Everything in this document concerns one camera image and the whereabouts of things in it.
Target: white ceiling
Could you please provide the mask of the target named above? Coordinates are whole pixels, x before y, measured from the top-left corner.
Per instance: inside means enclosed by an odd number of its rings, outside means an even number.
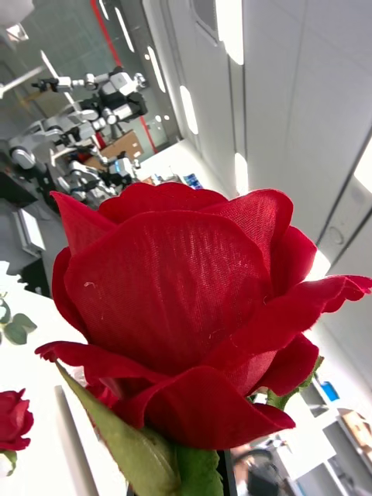
[[[294,202],[295,225],[319,240],[372,126],[372,2],[243,0],[238,98],[235,63],[196,23],[192,2],[144,0],[185,137],[233,196],[234,153],[242,153],[236,136],[243,128],[250,187],[285,191]],[[208,8],[213,0],[203,2]],[[194,101],[196,137],[185,125],[179,84]],[[239,122],[241,109],[245,119]],[[346,188],[336,207],[340,225],[354,212],[345,208],[349,193]],[[372,195],[366,201],[372,205]],[[362,220],[353,215],[348,229],[354,222],[355,231]],[[372,277],[372,218],[332,272]],[[372,388],[372,299],[346,305],[324,322]]]

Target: ceiling light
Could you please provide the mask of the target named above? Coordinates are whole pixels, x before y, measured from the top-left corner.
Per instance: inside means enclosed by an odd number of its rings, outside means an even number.
[[[188,127],[192,133],[198,134],[198,124],[196,122],[190,91],[185,86],[180,86],[180,91],[182,103],[184,104],[184,113],[186,114],[186,120],[188,121]]]
[[[105,4],[103,3],[103,0],[99,0],[99,6],[101,7],[101,10],[103,12],[103,15],[109,21],[110,20],[109,19],[109,14],[107,13],[107,10],[106,10]]]
[[[115,7],[115,12],[116,12],[116,15],[118,16],[119,24],[122,28],[122,32],[124,33],[124,37],[126,38],[126,43],[128,45],[128,48],[130,49],[131,52],[134,53],[132,41],[129,38],[128,29],[126,28],[126,24],[124,23],[124,19],[122,18],[122,13],[119,11],[119,9],[117,7]]]
[[[372,139],[359,160],[354,176],[370,193],[372,193]]]
[[[153,65],[153,72],[157,77],[157,83],[159,84],[159,88],[163,93],[165,93],[165,85],[163,78],[161,77],[159,64],[157,63],[157,56],[155,55],[155,52],[153,51],[153,48],[151,46],[147,47],[147,49],[149,50],[151,64]]]
[[[240,153],[235,154],[235,180],[239,195],[246,195],[249,191],[248,164]]]
[[[326,255],[323,255],[323,253],[320,250],[318,250],[314,258],[312,269],[308,273],[308,276],[306,277],[305,280],[317,281],[318,279],[322,279],[327,274],[330,267],[331,267],[331,263],[329,262]]]
[[[43,59],[43,62],[45,63],[45,66],[46,68],[48,69],[48,71],[52,74],[52,76],[55,78],[58,78],[58,73],[57,71],[54,69],[53,65],[51,64],[50,60],[48,59],[48,57],[46,56],[46,54],[40,50],[40,54],[41,54],[41,58]],[[70,93],[66,93],[64,91],[64,96],[66,97],[67,101],[69,103],[71,103],[72,105],[75,105],[75,100],[72,98],[72,96],[70,95]]]
[[[219,39],[239,65],[244,64],[242,0],[215,0]]]

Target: artificial rose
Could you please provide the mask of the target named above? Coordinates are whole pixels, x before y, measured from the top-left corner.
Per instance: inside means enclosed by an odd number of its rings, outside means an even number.
[[[22,436],[33,426],[33,414],[29,400],[22,400],[24,392],[0,393],[0,450],[20,451],[29,445],[30,439]]]
[[[287,196],[228,201],[182,184],[134,184],[97,212],[54,197],[69,247],[54,265],[53,297],[89,344],[50,343],[38,350],[44,358],[84,366],[125,421],[196,448],[294,426],[246,396],[297,387],[319,354],[302,333],[372,280],[302,282],[316,248],[290,226]]]

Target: white robot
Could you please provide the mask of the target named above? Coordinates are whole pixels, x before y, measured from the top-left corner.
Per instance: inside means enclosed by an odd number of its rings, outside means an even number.
[[[23,169],[37,166],[42,170],[45,165],[38,164],[33,154],[41,143],[53,142],[62,148],[74,149],[92,140],[106,125],[129,122],[146,114],[145,101],[137,91],[145,84],[142,74],[138,73],[132,79],[121,67],[97,77],[86,74],[84,79],[78,80],[65,76],[39,80],[33,86],[40,91],[50,88],[55,92],[70,93],[74,88],[86,88],[96,93],[92,98],[67,105],[53,117],[34,122],[24,133],[11,138],[8,145],[12,160]],[[91,147],[91,153],[107,165],[107,159],[97,147]]]

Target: rose petal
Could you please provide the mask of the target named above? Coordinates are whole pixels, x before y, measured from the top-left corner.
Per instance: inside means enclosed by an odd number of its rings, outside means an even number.
[[[305,381],[314,369],[319,348],[303,334],[297,335],[282,350],[279,350],[257,388],[265,386],[278,396],[293,391]]]
[[[17,405],[21,399],[25,389],[21,389],[19,393],[17,391],[2,391],[0,392],[0,415],[7,414]]]
[[[350,284],[346,276],[297,284],[259,308],[247,325],[220,343],[203,363],[229,374],[251,356],[286,347],[297,334],[310,329],[323,312],[333,311],[347,298],[359,299],[368,291],[367,282],[363,288],[354,285],[351,289]]]
[[[14,441],[1,441],[0,450],[20,451],[27,448],[31,443],[30,438],[17,437]]]
[[[306,278],[316,251],[316,245],[305,234],[295,227],[288,227],[271,259],[271,280],[277,296]]]
[[[40,346],[35,353],[46,360],[60,359],[72,367],[84,367],[84,375],[90,384],[106,378],[140,377],[149,384],[167,379],[167,376],[153,372],[125,356],[89,344],[55,341]]]
[[[67,320],[75,329],[80,331],[85,338],[89,341],[88,331],[84,324],[83,319],[79,315],[74,303],[66,292],[64,286],[64,275],[70,263],[71,252],[70,248],[64,248],[58,253],[53,266],[53,280],[52,280],[52,295],[54,303],[57,306],[58,312],[62,317]]]
[[[12,410],[10,417],[14,422],[17,432],[21,432],[23,424],[25,422],[25,415],[29,409],[29,400],[21,400]]]
[[[227,202],[226,198],[208,189],[194,190],[185,184],[165,183],[152,186],[135,183],[115,198],[104,201],[99,213],[120,224],[134,215],[164,210],[201,210],[208,205]]]
[[[287,231],[293,204],[284,193],[263,189],[204,208],[203,212],[220,215],[237,224],[259,246],[270,270],[271,252]]]
[[[257,246],[197,212],[131,218],[75,255],[65,284],[94,344],[165,374],[198,363],[270,293]]]
[[[23,426],[19,433],[20,436],[26,434],[33,426],[33,414],[31,412],[26,412],[23,419]]]
[[[73,255],[115,228],[113,222],[71,196],[56,192],[52,196],[58,204]]]
[[[370,294],[372,288],[372,279],[363,276],[333,276],[343,277],[343,290],[325,306],[324,312],[332,313],[343,305],[345,300],[358,301],[365,294]]]
[[[166,437],[201,450],[226,450],[295,426],[276,408],[252,405],[211,367],[187,370],[119,403],[115,411],[126,422],[141,428],[146,418]]]

